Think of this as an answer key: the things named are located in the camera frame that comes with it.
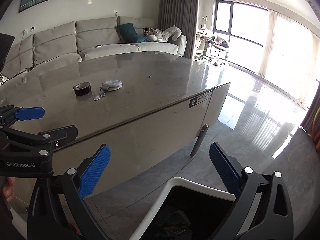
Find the person's left hand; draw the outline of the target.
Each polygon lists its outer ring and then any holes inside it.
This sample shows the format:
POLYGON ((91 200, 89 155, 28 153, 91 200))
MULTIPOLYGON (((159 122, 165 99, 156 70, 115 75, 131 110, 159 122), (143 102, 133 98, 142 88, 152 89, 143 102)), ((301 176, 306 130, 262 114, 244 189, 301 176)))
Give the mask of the person's left hand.
POLYGON ((16 178, 7 177, 2 187, 3 197, 7 202, 11 202, 15 196, 15 183, 16 178))

